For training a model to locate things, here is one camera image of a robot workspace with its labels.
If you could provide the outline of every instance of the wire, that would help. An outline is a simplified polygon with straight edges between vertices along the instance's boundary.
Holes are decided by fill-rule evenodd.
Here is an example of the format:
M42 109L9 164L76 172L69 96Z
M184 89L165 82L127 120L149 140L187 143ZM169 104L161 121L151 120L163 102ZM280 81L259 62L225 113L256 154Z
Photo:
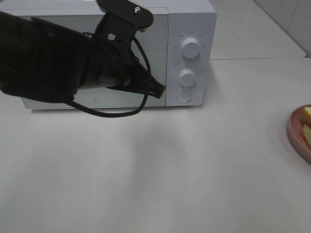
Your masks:
M120 118L120 117L129 117L129 116L133 116L138 114L139 112L141 112L141 110L145 107L147 99L148 99L148 95L149 95L149 90L150 90L150 81L151 81L151 67L150 67L150 63L149 60L147 58L147 55L145 53L145 51L143 50L141 44L139 43L139 41L134 37L134 42L137 45L141 55L143 56L146 66L147 66L147 86L146 86L146 93L144 95L144 98L142 100L141 105L134 111L131 112L125 112L125 113L103 113L103 112L99 112L90 108L87 108L77 102L74 102L72 100L69 100L68 98L66 98L65 96L57 93L56 91L53 91L52 89L48 88L47 86L33 80L30 79L24 75L21 75L20 73L16 72L15 70L4 66L7 70L9 70L12 73L15 73L17 77L19 77L20 79L26 81L26 82L31 82L33 85L39 87L41 90L44 90L46 93L50 94L53 98L57 99L57 100L61 100L63 103L76 108L82 112L97 116L97 117L106 117L106 118Z

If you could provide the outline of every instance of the white table surface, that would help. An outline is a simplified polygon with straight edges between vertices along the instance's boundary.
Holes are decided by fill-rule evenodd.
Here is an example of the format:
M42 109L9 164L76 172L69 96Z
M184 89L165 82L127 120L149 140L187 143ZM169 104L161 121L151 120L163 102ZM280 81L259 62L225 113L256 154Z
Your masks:
M252 0L210 1L218 14L212 60L306 56Z
M308 58L212 61L204 105L103 119L0 94L1 233L309 233Z

